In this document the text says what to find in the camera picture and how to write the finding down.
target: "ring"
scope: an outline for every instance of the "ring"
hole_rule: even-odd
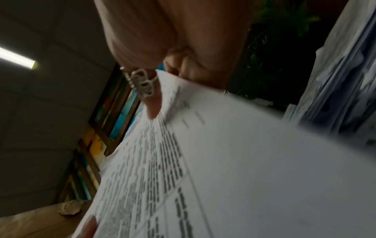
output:
[[[146,70],[138,69],[133,71],[130,75],[124,72],[124,76],[131,88],[135,90],[141,99],[154,96],[153,83],[158,80],[158,75],[149,80]]]

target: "ceiling light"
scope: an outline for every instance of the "ceiling light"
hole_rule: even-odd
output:
[[[0,58],[32,69],[35,61],[0,47]]]

